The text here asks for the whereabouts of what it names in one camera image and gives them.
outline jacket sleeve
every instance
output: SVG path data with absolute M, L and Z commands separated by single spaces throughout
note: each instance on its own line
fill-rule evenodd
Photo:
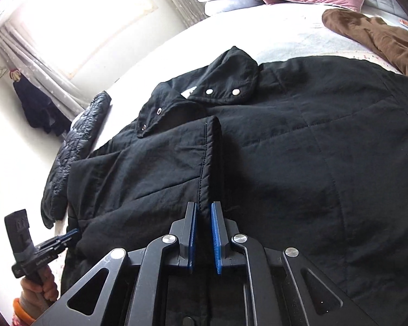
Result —
M 56 220 L 62 220 L 65 216 L 68 205 L 66 189 L 71 164 L 89 155 L 108 114 L 110 101 L 111 98 L 106 92 L 96 95 L 70 129 L 57 153 L 41 201 L 41 216 L 47 228 L 52 228 Z

